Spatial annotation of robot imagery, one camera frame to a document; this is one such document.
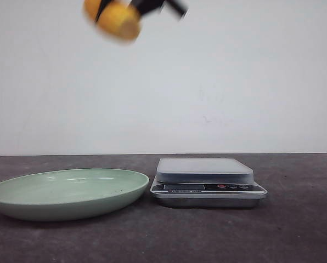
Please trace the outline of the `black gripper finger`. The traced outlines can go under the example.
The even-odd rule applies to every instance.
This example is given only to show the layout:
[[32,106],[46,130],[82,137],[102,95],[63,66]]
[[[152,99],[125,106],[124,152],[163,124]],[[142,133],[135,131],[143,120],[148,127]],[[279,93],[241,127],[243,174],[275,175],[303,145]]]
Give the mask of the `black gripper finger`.
[[105,10],[105,8],[109,5],[109,3],[111,2],[111,0],[101,0],[99,3],[99,7],[95,16],[95,21],[98,21],[102,12]]
[[164,0],[132,0],[130,5],[138,11],[140,15],[146,15],[154,10],[160,9]]

